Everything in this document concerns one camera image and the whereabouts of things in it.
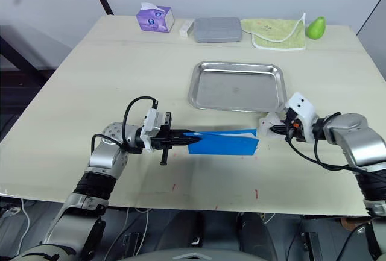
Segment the metal tray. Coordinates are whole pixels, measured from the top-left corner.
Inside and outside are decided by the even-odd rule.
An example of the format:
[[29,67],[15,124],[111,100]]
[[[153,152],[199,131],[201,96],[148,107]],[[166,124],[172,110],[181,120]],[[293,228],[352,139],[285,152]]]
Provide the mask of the metal tray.
[[201,62],[188,100],[200,109],[279,112],[286,102],[283,73],[271,64]]

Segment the green towel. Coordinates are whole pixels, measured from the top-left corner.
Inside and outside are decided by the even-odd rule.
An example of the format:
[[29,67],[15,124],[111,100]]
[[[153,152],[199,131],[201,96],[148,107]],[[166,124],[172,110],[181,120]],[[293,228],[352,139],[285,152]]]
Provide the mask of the green towel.
[[269,50],[304,50],[306,14],[299,20],[244,19],[243,31],[252,34],[253,46]]

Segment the purple tissue box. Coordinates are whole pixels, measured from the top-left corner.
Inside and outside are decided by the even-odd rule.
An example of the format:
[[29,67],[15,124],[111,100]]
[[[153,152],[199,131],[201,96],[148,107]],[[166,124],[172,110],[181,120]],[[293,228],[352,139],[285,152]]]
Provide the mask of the purple tissue box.
[[157,6],[158,9],[139,10],[137,21],[142,30],[170,32],[174,23],[171,7]]

